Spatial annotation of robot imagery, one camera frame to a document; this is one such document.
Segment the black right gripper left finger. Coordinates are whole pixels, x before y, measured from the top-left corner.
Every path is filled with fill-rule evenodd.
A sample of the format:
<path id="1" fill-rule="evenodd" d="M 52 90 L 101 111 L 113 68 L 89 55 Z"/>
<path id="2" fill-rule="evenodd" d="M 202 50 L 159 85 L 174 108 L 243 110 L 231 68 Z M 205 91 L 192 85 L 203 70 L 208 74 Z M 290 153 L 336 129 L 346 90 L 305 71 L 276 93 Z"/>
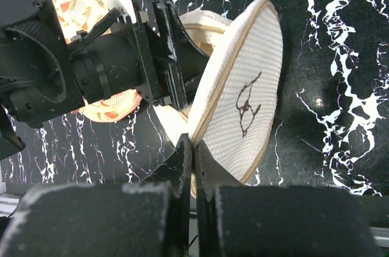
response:
<path id="1" fill-rule="evenodd" d="M 1 237 L 2 256 L 187 256 L 191 143 L 140 183 L 37 185 Z"/>

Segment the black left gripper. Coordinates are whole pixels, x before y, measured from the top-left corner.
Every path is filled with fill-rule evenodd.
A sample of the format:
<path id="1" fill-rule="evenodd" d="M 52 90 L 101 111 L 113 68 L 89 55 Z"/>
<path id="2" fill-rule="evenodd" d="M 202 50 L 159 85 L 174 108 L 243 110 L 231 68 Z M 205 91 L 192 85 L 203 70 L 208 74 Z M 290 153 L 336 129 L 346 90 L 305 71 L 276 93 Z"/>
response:
<path id="1" fill-rule="evenodd" d="M 84 99 L 95 103 L 134 89 L 149 104 L 184 109 L 193 102 L 209 56 L 190 38 L 170 0 L 153 3 L 159 33 L 112 9 L 71 42 L 72 68 Z"/>

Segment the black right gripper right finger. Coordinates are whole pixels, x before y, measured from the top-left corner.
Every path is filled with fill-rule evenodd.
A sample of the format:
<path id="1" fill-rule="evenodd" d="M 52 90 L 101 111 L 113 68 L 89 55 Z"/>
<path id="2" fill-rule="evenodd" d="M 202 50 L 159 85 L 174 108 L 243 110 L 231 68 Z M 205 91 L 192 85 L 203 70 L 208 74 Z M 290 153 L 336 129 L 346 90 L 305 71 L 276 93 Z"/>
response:
<path id="1" fill-rule="evenodd" d="M 354 196 L 332 187 L 247 187 L 194 149 L 201 256 L 379 256 Z"/>

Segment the white mesh cylindrical laundry bag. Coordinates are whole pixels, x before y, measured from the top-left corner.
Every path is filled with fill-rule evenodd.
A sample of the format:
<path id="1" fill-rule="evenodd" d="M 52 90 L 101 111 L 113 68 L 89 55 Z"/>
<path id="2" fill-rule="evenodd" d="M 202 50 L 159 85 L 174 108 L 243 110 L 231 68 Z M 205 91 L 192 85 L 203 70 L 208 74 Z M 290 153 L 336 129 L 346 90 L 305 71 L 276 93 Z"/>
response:
<path id="1" fill-rule="evenodd" d="M 172 143 L 188 134 L 246 183 L 268 143 L 283 62 L 278 13 L 269 0 L 254 0 L 230 20 L 209 10 L 181 15 L 190 38 L 210 56 L 194 100 L 177 111 L 154 111 Z"/>

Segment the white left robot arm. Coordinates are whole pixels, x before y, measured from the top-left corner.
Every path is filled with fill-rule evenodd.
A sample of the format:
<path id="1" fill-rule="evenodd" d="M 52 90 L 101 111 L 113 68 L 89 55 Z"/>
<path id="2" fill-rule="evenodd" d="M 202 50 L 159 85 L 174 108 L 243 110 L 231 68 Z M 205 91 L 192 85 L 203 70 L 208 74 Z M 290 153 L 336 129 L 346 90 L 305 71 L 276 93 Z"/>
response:
<path id="1" fill-rule="evenodd" d="M 208 63 L 170 0 L 153 3 L 159 32 L 132 0 L 102 0 L 108 13 L 66 43 L 52 0 L 1 0 L 1 158 L 21 152 L 10 117 L 48 120 L 135 89 L 153 105 L 186 108 Z"/>

